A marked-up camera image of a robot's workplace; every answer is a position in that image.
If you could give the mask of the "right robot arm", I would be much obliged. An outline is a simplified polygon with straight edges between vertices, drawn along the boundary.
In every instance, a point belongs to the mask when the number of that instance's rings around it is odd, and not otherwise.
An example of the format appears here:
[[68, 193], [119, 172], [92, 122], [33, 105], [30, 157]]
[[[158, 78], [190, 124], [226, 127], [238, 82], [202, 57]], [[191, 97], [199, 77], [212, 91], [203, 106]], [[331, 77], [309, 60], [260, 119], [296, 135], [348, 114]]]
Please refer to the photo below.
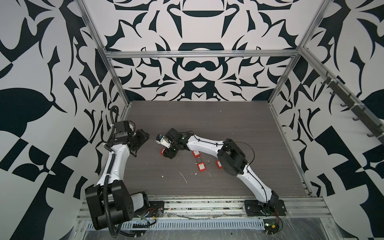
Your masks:
[[156, 142], [164, 147], [162, 155], [173, 159], [180, 151], [199, 152], [216, 157], [224, 171], [240, 179], [255, 195], [263, 210], [275, 211], [279, 196], [257, 177], [246, 159], [246, 154], [231, 139], [215, 141], [205, 139], [192, 131], [178, 132], [171, 128], [165, 135], [158, 135]]

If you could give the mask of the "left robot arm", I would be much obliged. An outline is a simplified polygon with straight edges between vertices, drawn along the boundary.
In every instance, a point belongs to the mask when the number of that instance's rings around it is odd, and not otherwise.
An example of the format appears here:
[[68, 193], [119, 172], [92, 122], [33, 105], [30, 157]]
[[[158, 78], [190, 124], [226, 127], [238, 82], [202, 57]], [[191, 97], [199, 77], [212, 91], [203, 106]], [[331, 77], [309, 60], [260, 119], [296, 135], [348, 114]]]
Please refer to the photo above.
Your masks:
[[144, 213], [150, 203], [145, 192], [130, 194], [123, 177], [127, 160], [150, 138], [136, 130], [132, 121], [113, 124], [111, 138], [104, 145], [109, 156], [102, 176], [94, 187], [86, 189], [86, 201], [96, 230], [108, 229], [112, 237], [121, 233], [123, 223]]

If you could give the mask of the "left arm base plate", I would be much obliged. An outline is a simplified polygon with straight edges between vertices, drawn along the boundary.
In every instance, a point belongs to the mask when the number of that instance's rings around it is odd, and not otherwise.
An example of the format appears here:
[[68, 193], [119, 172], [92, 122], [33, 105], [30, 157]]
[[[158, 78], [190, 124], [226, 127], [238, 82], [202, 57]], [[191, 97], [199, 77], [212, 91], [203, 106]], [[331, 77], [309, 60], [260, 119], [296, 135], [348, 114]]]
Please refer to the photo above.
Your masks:
[[164, 201], [149, 201], [144, 203], [144, 206], [135, 210], [134, 217], [161, 217], [164, 214], [165, 202]]

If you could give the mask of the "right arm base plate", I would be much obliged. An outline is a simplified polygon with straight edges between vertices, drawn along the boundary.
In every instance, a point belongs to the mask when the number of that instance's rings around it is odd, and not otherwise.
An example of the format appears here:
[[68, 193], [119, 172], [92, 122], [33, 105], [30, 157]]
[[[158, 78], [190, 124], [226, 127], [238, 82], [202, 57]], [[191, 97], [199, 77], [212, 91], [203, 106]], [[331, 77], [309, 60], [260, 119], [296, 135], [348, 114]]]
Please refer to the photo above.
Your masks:
[[244, 204], [248, 217], [286, 216], [287, 209], [283, 200], [278, 200], [274, 209], [257, 200], [245, 200]]

